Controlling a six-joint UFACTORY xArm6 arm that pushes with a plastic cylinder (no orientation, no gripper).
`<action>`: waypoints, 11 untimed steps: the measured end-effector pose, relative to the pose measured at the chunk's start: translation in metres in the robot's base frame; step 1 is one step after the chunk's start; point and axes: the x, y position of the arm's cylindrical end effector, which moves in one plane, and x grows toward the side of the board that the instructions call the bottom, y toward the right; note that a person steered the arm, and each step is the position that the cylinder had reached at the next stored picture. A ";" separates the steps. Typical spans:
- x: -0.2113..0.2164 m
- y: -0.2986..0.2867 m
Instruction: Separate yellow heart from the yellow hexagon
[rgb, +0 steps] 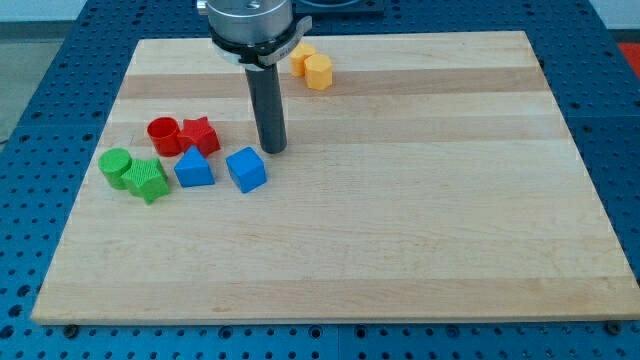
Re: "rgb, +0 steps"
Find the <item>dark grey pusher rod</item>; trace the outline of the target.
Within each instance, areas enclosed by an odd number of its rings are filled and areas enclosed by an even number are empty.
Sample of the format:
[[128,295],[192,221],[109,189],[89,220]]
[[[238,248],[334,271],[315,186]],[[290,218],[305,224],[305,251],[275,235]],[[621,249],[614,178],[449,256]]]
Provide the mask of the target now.
[[266,153],[281,153],[286,149],[287,135],[277,66],[246,70],[245,75],[260,146]]

